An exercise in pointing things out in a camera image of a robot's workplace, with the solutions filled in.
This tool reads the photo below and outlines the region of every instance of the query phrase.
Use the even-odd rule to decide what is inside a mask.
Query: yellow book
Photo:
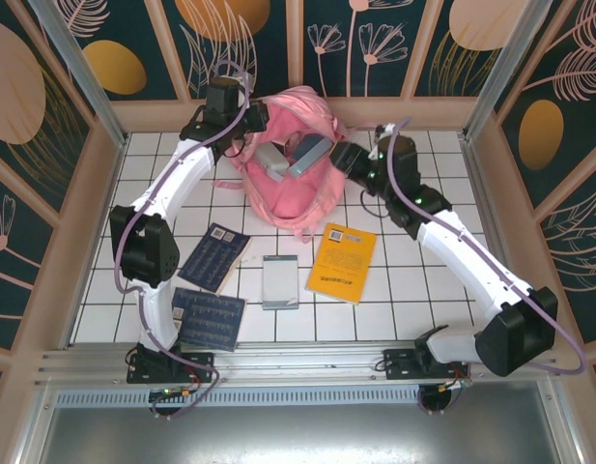
[[[306,289],[357,305],[377,236],[328,224]]]

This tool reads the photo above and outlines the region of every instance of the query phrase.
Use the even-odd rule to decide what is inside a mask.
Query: pink backpack
[[[293,230],[296,237],[308,242],[318,222],[340,201],[345,188],[344,174],[332,167],[328,153],[299,178],[285,175],[281,182],[276,182],[252,157],[257,146],[264,142],[297,143],[312,132],[337,141],[345,136],[345,128],[331,114],[326,101],[310,87],[294,87],[264,97],[263,101],[270,114],[267,130],[250,134],[242,153],[231,158],[231,163],[241,173],[244,191],[255,214],[278,228]],[[227,156],[234,156],[241,144],[234,142]]]

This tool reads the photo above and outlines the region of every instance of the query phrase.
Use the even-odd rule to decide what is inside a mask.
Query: barcode
[[[329,232],[329,239],[334,242],[341,242],[343,240],[343,233],[340,230],[331,230]]]
[[[224,237],[224,230],[215,227],[212,231],[212,237],[218,240],[222,240],[222,237]]]

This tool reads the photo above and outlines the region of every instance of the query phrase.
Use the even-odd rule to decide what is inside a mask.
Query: grid floor
[[[440,189],[467,228],[486,246],[482,224],[455,132],[407,131],[416,143],[423,182]],[[373,134],[355,132],[351,140],[371,147]],[[138,197],[171,158],[176,133],[135,133],[130,137],[112,205],[128,205]],[[221,159],[187,198],[173,224],[181,262],[192,252],[212,222],[253,236],[224,295],[248,301],[238,342],[411,340],[435,325],[472,324],[474,302],[461,282],[429,250],[414,242],[389,218],[369,215],[359,204],[361,188],[348,182],[345,196],[320,225],[313,242],[303,244],[291,233],[258,219],[241,190],[215,188],[214,179],[239,175]],[[373,212],[377,198],[365,195]],[[326,223],[333,222],[378,235],[362,303],[339,303],[314,295],[304,286]],[[299,309],[262,310],[262,256],[296,254],[299,266]],[[71,342],[135,342],[140,322],[131,295],[115,288],[108,224],[99,243],[93,269],[76,319]],[[175,277],[174,286],[196,288]]]

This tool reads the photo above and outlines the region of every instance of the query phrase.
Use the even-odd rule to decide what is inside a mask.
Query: dark blue book
[[[180,340],[190,345],[235,351],[245,300],[176,288],[173,317]]]
[[[213,222],[178,276],[197,287],[218,294],[240,263],[249,244],[249,236]]]

